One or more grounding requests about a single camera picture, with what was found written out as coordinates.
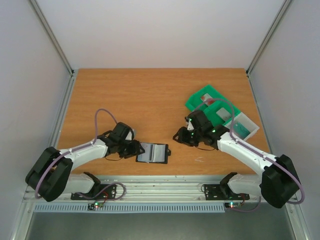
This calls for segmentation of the black leather card holder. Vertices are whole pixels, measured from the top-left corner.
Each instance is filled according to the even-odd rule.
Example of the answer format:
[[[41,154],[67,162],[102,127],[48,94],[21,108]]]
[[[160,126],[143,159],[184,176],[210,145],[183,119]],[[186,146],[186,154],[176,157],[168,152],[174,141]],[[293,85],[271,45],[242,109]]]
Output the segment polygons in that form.
[[[167,164],[171,156],[168,144],[162,143],[141,143],[144,153],[136,156],[137,163]]]

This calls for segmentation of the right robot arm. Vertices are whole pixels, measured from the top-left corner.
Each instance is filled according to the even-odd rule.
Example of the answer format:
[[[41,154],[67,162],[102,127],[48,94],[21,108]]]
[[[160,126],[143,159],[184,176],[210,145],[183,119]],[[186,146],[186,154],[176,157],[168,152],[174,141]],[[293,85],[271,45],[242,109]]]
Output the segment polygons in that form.
[[[235,136],[221,124],[213,125],[201,110],[185,117],[182,126],[172,137],[174,141],[189,147],[200,143],[226,153],[239,160],[255,172],[245,176],[236,172],[220,181],[220,191],[225,198],[236,194],[262,197],[275,208],[282,208],[297,193],[302,185],[292,160],[286,156],[275,156],[264,152]]]

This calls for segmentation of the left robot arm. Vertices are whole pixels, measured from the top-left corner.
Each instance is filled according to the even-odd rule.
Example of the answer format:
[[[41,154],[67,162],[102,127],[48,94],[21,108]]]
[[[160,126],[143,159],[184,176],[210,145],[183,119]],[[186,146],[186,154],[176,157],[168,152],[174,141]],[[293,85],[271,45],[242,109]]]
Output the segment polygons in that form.
[[[25,177],[26,184],[35,190],[37,199],[52,202],[63,193],[79,192],[96,199],[101,187],[94,176],[83,174],[72,181],[71,172],[96,159],[118,154],[121,159],[145,153],[142,144],[135,140],[134,130],[123,122],[113,130],[97,135],[93,140],[68,149],[46,148]]]

